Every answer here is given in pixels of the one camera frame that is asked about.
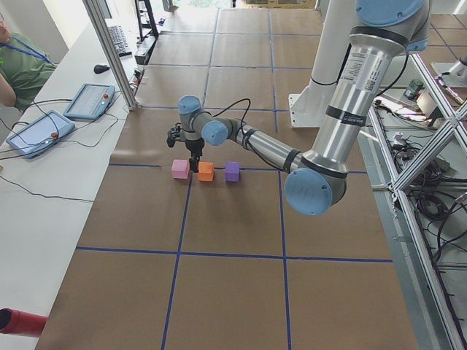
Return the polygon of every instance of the metal pole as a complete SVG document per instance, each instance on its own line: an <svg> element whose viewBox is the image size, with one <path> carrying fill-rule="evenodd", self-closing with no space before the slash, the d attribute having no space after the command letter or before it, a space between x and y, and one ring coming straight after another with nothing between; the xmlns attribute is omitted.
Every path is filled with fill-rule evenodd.
<svg viewBox="0 0 467 350"><path fill-rule="evenodd" d="M136 18L138 19L139 42L142 42L143 41L143 25L141 23L141 11L139 10L139 0L134 0L134 6L136 7Z"/></svg>
<svg viewBox="0 0 467 350"><path fill-rule="evenodd" d="M125 71L123 70L117 50L112 42L112 38L110 37L99 3L97 0L82 0L82 2L88 11L90 21L96 30L97 37L101 42L102 49L109 61L109 65L112 68L118 87L120 88L126 104L128 105L128 109L133 111L138 107L138 102L136 102L133 91L128 83L128 79Z"/></svg>
<svg viewBox="0 0 467 350"><path fill-rule="evenodd" d="M159 32L158 32L157 26L155 25L153 7L151 6L151 1L150 0L144 0L144 4L146 5L147 15L149 16L149 23L151 25L151 31L153 33L153 36L157 40L157 38L159 37Z"/></svg>

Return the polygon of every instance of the tablet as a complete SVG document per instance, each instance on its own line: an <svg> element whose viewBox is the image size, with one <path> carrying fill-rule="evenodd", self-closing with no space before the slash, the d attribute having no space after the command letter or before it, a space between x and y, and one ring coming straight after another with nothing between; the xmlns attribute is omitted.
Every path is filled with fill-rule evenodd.
<svg viewBox="0 0 467 350"><path fill-rule="evenodd" d="M68 135L73 129L74 123L71 120L51 110L10 136L7 143L25 158L33 158L56 144L57 140Z"/></svg>
<svg viewBox="0 0 467 350"><path fill-rule="evenodd" d="M96 120L106 111L115 94L115 86L84 84L63 115L71 119Z"/></svg>

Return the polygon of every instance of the orange block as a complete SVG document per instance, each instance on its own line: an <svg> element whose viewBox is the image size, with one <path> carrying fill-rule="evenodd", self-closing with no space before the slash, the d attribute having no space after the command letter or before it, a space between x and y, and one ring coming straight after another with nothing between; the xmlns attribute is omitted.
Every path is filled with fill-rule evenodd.
<svg viewBox="0 0 467 350"><path fill-rule="evenodd" d="M199 162L198 164L198 180L212 181L214 180L214 163Z"/></svg>

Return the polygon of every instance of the black cable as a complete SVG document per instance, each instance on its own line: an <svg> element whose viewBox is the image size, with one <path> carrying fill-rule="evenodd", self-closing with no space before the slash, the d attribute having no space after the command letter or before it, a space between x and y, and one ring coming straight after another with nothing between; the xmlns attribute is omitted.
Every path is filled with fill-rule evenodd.
<svg viewBox="0 0 467 350"><path fill-rule="evenodd" d="M426 228L423 228L423 230L427 231L427 232L430 233L432 236L435 236L435 237L436 237L436 233L433 233L433 232L431 232L431 230L430 230L430 225L432 225L433 223L434 223L434 221L430 221L430 222L428 223L427 227L426 227ZM463 250L464 252L467 252L467 249L465 249L465 248L463 248L463 247L461 247L461 246L458 246L457 244L453 243L453 241L450 241L448 244L451 244L452 246L455 246L456 249Z"/></svg>
<svg viewBox="0 0 467 350"><path fill-rule="evenodd" d="M8 131L10 131L11 133L18 136L25 144L28 145L26 147L21 147L21 148L7 149L5 151L0 151L0 153L12 152L12 151L16 151L16 150L19 150L19 149L27 149L27 148L31 148L31 147L34 147L34 146L39 146L39 145L43 144L45 141L47 141L47 140L44 140L42 142L39 142L38 144L29 144L28 142L26 142L23 139L23 137L21 137L21 135L19 133L16 133L12 128L8 128L7 124L1 118L0 118L0 122L4 125L4 127ZM0 160L7 160L7 159L13 159L13 158L20 158L20 157L24 157L24 155L15 155L15 156L11 156L11 157L3 157L3 158L0 158Z"/></svg>
<svg viewBox="0 0 467 350"><path fill-rule="evenodd" d="M452 239L450 239L450 240L447 240L447 241L446 241L446 240L444 240L444 238L443 238L444 243L439 247L438 251L436 252L436 261L438 261L438 260L441 258L441 253L442 253L442 251L443 251L443 248L444 248L446 245L452 244L452 242L457 241L458 239L461 239L461 238L464 237L465 235L467 235L467 230L465 230L464 232L462 232L459 236L454 237L454 238L452 238ZM464 251L467 252L467 249L464 249L464 248L462 248L462 247L460 247L460 246L457 246L457 245L455 245L455 246L456 246L457 248L460 248L460 249L462 249L462 250L464 250Z"/></svg>
<svg viewBox="0 0 467 350"><path fill-rule="evenodd" d="M102 113L102 114L106 114L107 111L114 105L114 103L119 99L120 96L122 96L121 91L117 91L117 92L115 93L115 95L114 95L113 101L109 104L109 106L107 106L107 108L105 109L104 113ZM72 133L75 133L76 131L78 131L78 130L80 130L80 129L86 128L87 126L89 126L89 125L91 125L91 124L94 124L95 122L97 122L98 119L99 119L99 118L96 118L96 119L94 119L94 120L91 120L91 121L88 122L87 124L84 124L83 126L80 126L80 127L78 127L78 128L73 129L72 131L70 131L70 132L68 133L68 135L71 135Z"/></svg>
<svg viewBox="0 0 467 350"><path fill-rule="evenodd" d="M418 143L417 142L409 143L406 140L406 145L401 146L400 149L395 149L394 146L391 147L393 151L396 151L395 154L393 155L393 162L398 172L401 172L403 170L403 166L398 162L398 156L402 152L407 152L409 150L412 150L415 152L420 151L420 148L414 147L413 144L418 144ZM417 175L417 177L414 179L414 183L421 184L422 186L427 186L427 187L437 187L441 184L442 178L443 178L443 174L442 174L441 168L439 167L438 163L436 163L436 161L432 161L430 164L428 164L423 169L423 171L420 174Z"/></svg>
<svg viewBox="0 0 467 350"><path fill-rule="evenodd" d="M399 75L394 79L394 81L391 82L383 91L381 91L380 93L377 93L375 97L381 96L383 93L391 89L395 83L397 83L397 81L402 77L402 74L405 72L408 62L409 62L409 51L406 50L406 59L404 61L404 65L402 66L401 73L399 73Z"/></svg>
<svg viewBox="0 0 467 350"><path fill-rule="evenodd" d="M446 224L447 220L449 219L449 217L451 216L451 213L452 211L454 210L454 208L457 206L458 202L454 202L448 212L446 213L446 216L444 217L443 221L441 221L441 224L439 225L439 229L438 229L438 234L436 235L436 245L438 247L438 250L437 252L435 253L435 255L433 256L434 258L434 261L438 261L439 258L441 257L441 233L442 233L442 230L443 230L443 227L444 225Z"/></svg>
<svg viewBox="0 0 467 350"><path fill-rule="evenodd" d="M18 186L19 188L25 190L30 195L38 195L39 197L43 197L43 198L58 198L58 199L66 199L68 201L79 201L79 202L93 203L93 201L89 201L88 199L63 197L61 195L43 195L41 193L35 193L35 192L32 192L32 191L28 190L24 186L22 186L20 184L17 184L16 182L5 179L2 175L0 175L0 178L2 178L4 181L6 181L6 182L8 182L10 184L13 184L14 186Z"/></svg>
<svg viewBox="0 0 467 350"><path fill-rule="evenodd" d="M224 113L225 111L228 111L230 108L232 108L233 106L235 106L236 104L239 104L243 101L246 101L248 102L248 105L247 105L247 108L245 109L243 115L242 115L242 118L240 119L240 131L242 132L242 135L243 135L243 138L246 139L247 141L245 142L245 145L246 146L249 146L250 149L252 150L253 153L255 153L264 163L266 163L268 166L271 166L272 168L274 169L277 169L279 171L282 171L281 168L278 168L277 166L275 166L274 164L270 163L269 161L267 161L260 153L259 151L257 151L256 148L254 148L254 146L251 144L250 142L250 137L246 138L246 135L245 135L245 132L243 130L243 126L244 126L244 123L245 123L245 117L247 116L247 113L248 111L250 110L250 107L251 107L251 100L249 98L242 98L240 100L237 100L235 102L233 102L230 106L224 108L222 111L220 111L219 113L217 114L214 114L212 115L213 117L218 117L219 115L221 115L222 113Z"/></svg>
<svg viewBox="0 0 467 350"><path fill-rule="evenodd" d="M460 184L467 183L467 179L456 179L456 178L447 177L447 176L443 176L442 181L443 182L457 182L457 183L460 183Z"/></svg>
<svg viewBox="0 0 467 350"><path fill-rule="evenodd" d="M25 126L28 126L29 123L28 122L14 122L13 125L12 125L12 129L15 128L16 125L19 125L19 124L24 124Z"/></svg>
<svg viewBox="0 0 467 350"><path fill-rule="evenodd" d="M420 218L419 218L418 215L417 215L417 210L414 209L414 213L415 213L415 219L418 221L418 225L419 225L420 227L422 227L422 226L421 226L421 222L420 222ZM432 254L432 252L431 252L431 247L430 247L430 244L428 243L428 240L427 240L427 238L425 237L425 235L422 235L422 239L423 239L423 241L425 242L425 245L427 246L428 255L430 256L431 261L433 261L433 254ZM443 294L444 294L444 296L445 296L445 300L446 300L447 307L448 307L448 309L449 309L449 312L450 312L451 315L452 315L452 318L453 318L453 320L454 320L456 329L457 329L457 331L459 332L459 334L462 335L462 334L463 334L463 333L462 333L462 327L460 326L459 319L458 319L458 317L456 316L455 309L454 309L454 307L452 306L452 303L451 303L451 295L448 293L447 288L446 288L446 286L444 285L443 278L441 277L441 273L440 273L440 271L439 271L438 265L435 264L435 263L433 263L433 270L435 271L436 277L438 278L438 281L439 281L439 283L440 283L441 289L442 289ZM461 340L462 340L463 346L464 346L464 347L467 346L466 340L465 340L465 338L463 337L463 335L462 335Z"/></svg>
<svg viewBox="0 0 467 350"><path fill-rule="evenodd" d="M342 60L342 64L341 64L341 68L339 69L339 74L337 74L337 79L335 82L329 82L329 83L324 83L324 82L318 82L317 80L314 80L313 78L313 73L312 73L312 81L317 84L317 85L321 85L321 86L331 86L331 85L334 85L334 84L337 84L339 82L339 79L341 79L341 75L342 75L342 72L344 71L344 68L345 68L345 63L347 62L347 59L349 58L349 54L350 54L350 50L352 49L352 44L349 44L349 46L347 46L347 51L344 55L344 59Z"/></svg>
<svg viewBox="0 0 467 350"><path fill-rule="evenodd" d="M31 105L38 105L38 104L47 104L50 102L71 102L73 101L71 98L54 98L52 100L43 100L43 101L32 101Z"/></svg>
<svg viewBox="0 0 467 350"><path fill-rule="evenodd" d="M422 192L417 199L417 210L433 221L443 220L448 208L444 202L429 192Z"/></svg>
<svg viewBox="0 0 467 350"><path fill-rule="evenodd" d="M107 133L107 131L109 131L109 130L112 128L112 126L114 126L115 124L117 124L117 123L118 123L118 120L119 120L119 119L118 119L116 116L114 116L113 114L110 114L110 113L107 113L107 112L105 112L104 114L107 114L107 115L109 115L109 116L111 116L111 117L114 117L114 118L115 118L115 121L114 121L111 125L109 125L109 126L107 127L107 129L104 130L104 132L102 133L101 137L99 138L99 140L97 140L97 142L96 142L95 144L83 144L82 142L79 142L79 141L76 141L76 140L61 140L61 142L74 142L75 144L79 144L79 145L81 145L81 146L83 146L83 147L94 148L95 146L97 146L97 145L102 141L102 139L104 138L104 136L105 136L105 134Z"/></svg>
<svg viewBox="0 0 467 350"><path fill-rule="evenodd" d="M433 137L433 134L431 134L431 135L425 135L425 136L410 135L410 136L406 139L406 141L410 140L411 137L414 137L414 138L416 138L416 139L426 139L426 138L428 138L428 137Z"/></svg>
<svg viewBox="0 0 467 350"><path fill-rule="evenodd" d="M422 128L423 130L425 131L431 131L429 128L427 128L426 126L424 126L423 124L420 124L422 122L424 122L425 120L411 120L409 118L406 118L406 117L403 117L399 114L396 114L392 109L386 107L386 106L383 106L381 104L375 104L375 109L378 110L378 109L382 109L384 111L386 111L387 113L390 113L392 116L394 116L395 118L398 118L400 121L404 122L405 124L407 125L410 125L411 127L417 127L417 128Z"/></svg>

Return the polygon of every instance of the lanyard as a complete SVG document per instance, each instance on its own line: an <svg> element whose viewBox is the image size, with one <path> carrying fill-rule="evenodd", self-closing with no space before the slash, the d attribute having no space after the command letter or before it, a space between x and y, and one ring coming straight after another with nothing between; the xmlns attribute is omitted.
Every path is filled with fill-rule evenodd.
<svg viewBox="0 0 467 350"><path fill-rule="evenodd" d="M33 57L38 58L40 60L43 60L43 61L45 61L47 63L53 64L52 62L50 62L50 60L47 57L45 57L45 55L41 54L39 51L37 51L34 48L32 48L31 46L27 45L25 42L22 42L21 40L16 39L13 36L12 36L12 39L14 39L19 44L22 44L24 47L28 48L30 51L20 49L19 47L15 47L15 46L13 46L11 44L0 44L0 46L6 46L6 47L8 47L8 48L10 48L12 50L19 51L20 53L25 53L26 55L30 55L30 56L33 56Z"/></svg>

